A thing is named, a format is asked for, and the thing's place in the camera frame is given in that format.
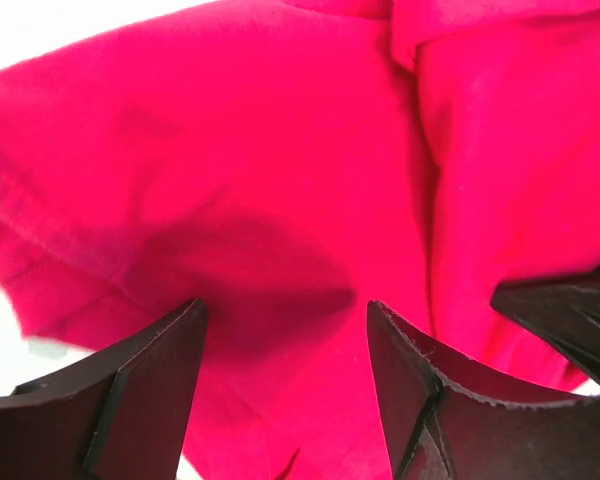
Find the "magenta t shirt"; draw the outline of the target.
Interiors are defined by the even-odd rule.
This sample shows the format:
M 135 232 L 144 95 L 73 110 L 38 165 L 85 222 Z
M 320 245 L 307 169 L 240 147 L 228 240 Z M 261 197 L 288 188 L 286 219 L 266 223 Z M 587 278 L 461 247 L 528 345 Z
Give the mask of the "magenta t shirt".
M 371 300 L 577 388 L 490 299 L 598 264 L 600 1 L 215 1 L 0 71 L 0 286 L 92 350 L 203 300 L 206 479 L 389 477 Z

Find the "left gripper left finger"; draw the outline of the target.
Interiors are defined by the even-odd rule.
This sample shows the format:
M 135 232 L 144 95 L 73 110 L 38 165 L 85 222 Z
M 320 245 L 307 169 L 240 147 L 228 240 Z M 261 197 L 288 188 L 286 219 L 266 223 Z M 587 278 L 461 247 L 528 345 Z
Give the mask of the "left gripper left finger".
M 208 312 L 138 333 L 0 397 L 0 479 L 174 479 Z

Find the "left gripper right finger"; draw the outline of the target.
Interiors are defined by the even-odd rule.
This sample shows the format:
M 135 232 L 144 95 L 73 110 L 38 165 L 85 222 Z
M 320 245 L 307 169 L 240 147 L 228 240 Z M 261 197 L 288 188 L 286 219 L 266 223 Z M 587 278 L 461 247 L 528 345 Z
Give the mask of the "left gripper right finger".
M 494 370 L 381 302 L 367 335 L 393 478 L 600 479 L 600 395 Z

